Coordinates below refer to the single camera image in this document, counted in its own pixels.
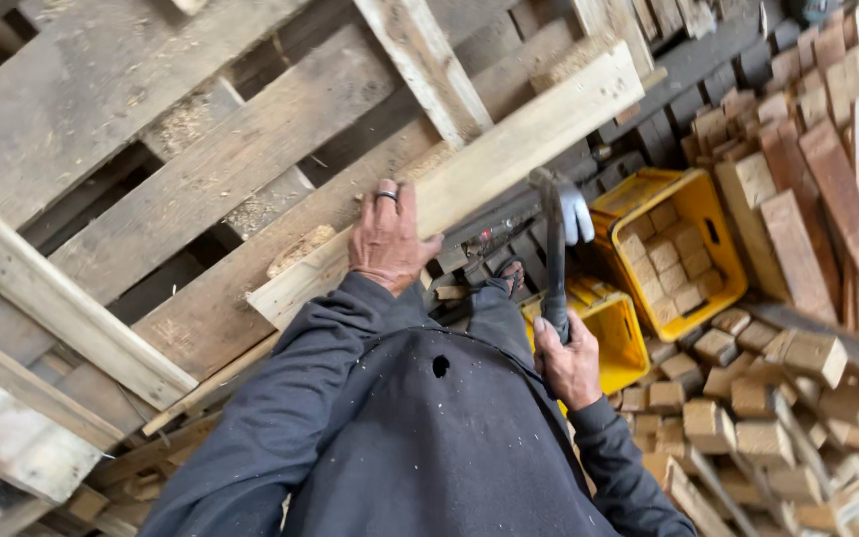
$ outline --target silver ring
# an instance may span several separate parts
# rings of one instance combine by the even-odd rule
[[[389,199],[396,201],[396,192],[390,192],[389,190],[381,190],[381,191],[377,192],[376,196],[373,198],[373,200],[376,201],[376,198],[379,198],[381,196],[386,196]]]

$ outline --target brown wooden board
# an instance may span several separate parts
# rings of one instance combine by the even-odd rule
[[[800,145],[859,272],[859,193],[834,126],[822,122],[801,137]]]

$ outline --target stacked wood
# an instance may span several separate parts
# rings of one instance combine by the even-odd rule
[[[708,490],[717,479],[721,492],[708,498],[744,509],[754,534],[851,535],[859,528],[859,377],[838,337],[779,330],[738,308],[696,334],[681,348],[648,341],[664,380],[620,393],[646,467],[660,482],[669,466]],[[708,531],[703,513],[676,503]],[[731,513],[716,514],[750,534]]]

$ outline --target man's right hand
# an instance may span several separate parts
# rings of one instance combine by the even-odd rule
[[[535,372],[549,383],[562,404],[581,410],[602,398],[599,382],[599,341],[572,308],[569,343],[562,345],[552,323],[542,317],[532,322],[535,334]]]

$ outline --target yellow plastic crate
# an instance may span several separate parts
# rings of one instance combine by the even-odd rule
[[[638,277],[622,251],[618,232],[648,212],[655,205],[671,198],[679,218],[698,226],[711,261],[724,277],[724,288],[707,297],[698,308],[687,311],[666,324],[658,322],[651,304],[640,292]],[[735,303],[747,290],[745,269],[738,258],[731,235],[724,224],[721,202],[702,169],[686,172],[642,168],[622,181],[616,188],[592,201],[592,221],[596,228],[593,241],[601,256],[612,268],[618,287],[635,299],[638,316],[662,341],[675,341],[715,313]]]
[[[585,326],[599,340],[599,373],[603,392],[612,394],[647,373],[648,350],[641,337],[631,297],[588,276],[567,279],[565,289],[568,306],[576,310]],[[532,320],[541,313],[543,295],[545,292],[519,304],[533,351]]]

